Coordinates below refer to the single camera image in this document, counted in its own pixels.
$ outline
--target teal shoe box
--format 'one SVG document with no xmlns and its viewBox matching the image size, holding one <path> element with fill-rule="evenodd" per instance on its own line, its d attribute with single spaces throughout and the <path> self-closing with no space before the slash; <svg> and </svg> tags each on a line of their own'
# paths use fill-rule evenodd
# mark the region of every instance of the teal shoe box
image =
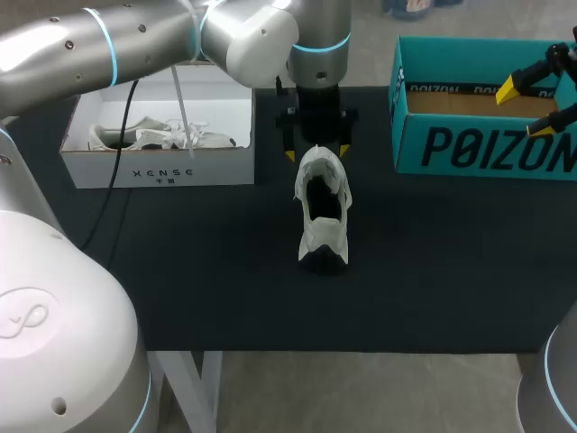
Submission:
<svg viewBox="0 0 577 433">
<path fill-rule="evenodd" d="M 502 106 L 494 96 L 514 70 L 543 60 L 552 44 L 400 37 L 389 90 L 396 170 L 577 180 L 577 124 L 527 136 L 537 118 L 577 102 L 571 79 L 552 74 Z"/>
</svg>

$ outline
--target table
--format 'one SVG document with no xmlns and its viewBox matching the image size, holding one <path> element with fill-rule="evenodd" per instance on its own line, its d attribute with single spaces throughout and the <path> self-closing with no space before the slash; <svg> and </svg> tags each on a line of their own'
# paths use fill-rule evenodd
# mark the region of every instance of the table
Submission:
<svg viewBox="0 0 577 433">
<path fill-rule="evenodd" d="M 401 175 L 386 88 L 344 88 L 359 110 L 343 158 L 353 206 L 350 267 L 298 266 L 297 164 L 256 92 L 256 185 L 134 189 L 112 274 L 149 350 L 534 352 L 577 299 L 577 185 Z M 8 128 L 68 236 L 81 244 L 103 190 L 76 190 L 58 155 L 73 101 Z M 106 263 L 126 190 L 88 253 Z"/>
</svg>

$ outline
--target gray floor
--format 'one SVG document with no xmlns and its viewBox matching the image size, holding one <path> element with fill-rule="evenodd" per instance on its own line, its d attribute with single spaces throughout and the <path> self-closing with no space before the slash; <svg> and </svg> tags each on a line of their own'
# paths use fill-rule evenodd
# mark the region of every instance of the gray floor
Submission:
<svg viewBox="0 0 577 433">
<path fill-rule="evenodd" d="M 400 34 L 570 40 L 577 24 L 575 0 L 465 0 L 414 23 L 383 16 L 378 0 L 353 1 L 345 86 L 388 85 Z M 117 3 L 0 0 L 0 32 Z M 513 433 L 519 378 L 514 355 L 227 353 L 218 425 L 222 433 Z M 178 404 L 172 409 L 165 432 L 186 432 Z"/>
</svg>

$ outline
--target white shoe box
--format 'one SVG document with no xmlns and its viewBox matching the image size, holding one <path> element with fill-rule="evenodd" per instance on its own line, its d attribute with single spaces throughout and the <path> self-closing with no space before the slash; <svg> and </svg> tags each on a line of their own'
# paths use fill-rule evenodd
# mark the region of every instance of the white shoe box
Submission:
<svg viewBox="0 0 577 433">
<path fill-rule="evenodd" d="M 189 122 L 208 122 L 208 132 L 226 134 L 236 147 L 225 149 L 123 151 L 115 188 L 188 187 L 254 183 L 254 94 L 214 65 L 177 66 Z M 116 152 L 91 151 L 92 124 L 120 129 L 132 82 L 80 97 L 60 148 L 79 189 L 107 188 Z M 143 117 L 181 119 L 170 69 L 141 79 L 126 128 Z"/>
</svg>

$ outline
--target sneaker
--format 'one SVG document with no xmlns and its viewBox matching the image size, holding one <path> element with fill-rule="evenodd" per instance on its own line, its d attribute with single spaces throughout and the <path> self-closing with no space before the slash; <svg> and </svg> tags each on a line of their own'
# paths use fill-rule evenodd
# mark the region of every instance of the sneaker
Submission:
<svg viewBox="0 0 577 433">
<path fill-rule="evenodd" d="M 124 130 L 123 149 L 131 149 L 138 141 L 136 132 L 140 129 L 164 131 L 167 127 L 163 122 L 159 122 L 149 117 L 144 117 L 135 126 Z M 93 124 L 88 130 L 88 149 L 90 151 L 117 151 L 120 142 L 120 129 L 106 129 L 100 124 Z"/>
<path fill-rule="evenodd" d="M 236 142 L 225 134 L 205 131 L 206 122 L 189 125 L 193 149 L 220 149 L 235 147 Z M 118 150 L 119 129 L 105 129 L 93 124 L 89 131 L 89 149 L 93 151 Z M 181 120 L 169 120 L 166 124 L 144 117 L 135 126 L 124 132 L 123 149 L 127 151 L 152 149 L 186 149 L 188 140 Z"/>
<path fill-rule="evenodd" d="M 338 271 L 349 263 L 347 210 L 353 203 L 341 160 L 326 147 L 303 156 L 295 182 L 302 202 L 305 231 L 298 260 L 315 271 Z"/>
</svg>

